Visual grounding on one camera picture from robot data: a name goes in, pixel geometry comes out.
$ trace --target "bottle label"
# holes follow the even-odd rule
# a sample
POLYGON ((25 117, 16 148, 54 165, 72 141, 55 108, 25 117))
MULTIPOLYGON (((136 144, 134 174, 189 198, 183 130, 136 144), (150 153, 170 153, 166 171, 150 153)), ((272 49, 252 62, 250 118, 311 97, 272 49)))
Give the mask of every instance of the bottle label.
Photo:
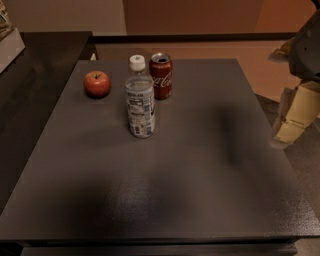
POLYGON ((130 129, 137 137, 149 137, 154 132, 153 88, 143 91, 126 90, 126 102, 130 129))

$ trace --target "can lid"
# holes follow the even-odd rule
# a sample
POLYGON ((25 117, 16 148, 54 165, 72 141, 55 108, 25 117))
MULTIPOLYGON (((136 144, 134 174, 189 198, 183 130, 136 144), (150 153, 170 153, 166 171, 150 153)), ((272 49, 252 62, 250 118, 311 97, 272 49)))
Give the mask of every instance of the can lid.
POLYGON ((171 60, 169 54, 158 52, 151 56, 151 60, 155 63, 167 63, 171 60))

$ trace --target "wall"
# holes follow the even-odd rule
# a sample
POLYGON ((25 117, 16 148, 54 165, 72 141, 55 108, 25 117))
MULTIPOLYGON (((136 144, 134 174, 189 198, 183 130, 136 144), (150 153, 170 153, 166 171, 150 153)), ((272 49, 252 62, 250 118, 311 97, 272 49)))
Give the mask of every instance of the wall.
POLYGON ((20 31, 95 35, 296 32, 311 0, 4 0, 20 31))

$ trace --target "black countertop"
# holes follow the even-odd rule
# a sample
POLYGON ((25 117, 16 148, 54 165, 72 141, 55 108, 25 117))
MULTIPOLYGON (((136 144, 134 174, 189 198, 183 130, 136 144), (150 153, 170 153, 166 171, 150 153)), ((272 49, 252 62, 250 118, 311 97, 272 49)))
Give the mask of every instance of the black countertop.
POLYGON ((26 48, 0 74, 0 213, 91 32, 23 33, 26 48))

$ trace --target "coca-cola can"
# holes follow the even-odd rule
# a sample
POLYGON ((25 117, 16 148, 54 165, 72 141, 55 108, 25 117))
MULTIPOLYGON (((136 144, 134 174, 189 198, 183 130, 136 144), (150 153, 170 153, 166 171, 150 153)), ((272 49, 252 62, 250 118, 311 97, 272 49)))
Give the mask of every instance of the coca-cola can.
POLYGON ((156 53, 149 62, 150 75, 154 81, 154 97, 164 100, 172 90, 172 60, 166 53, 156 53))

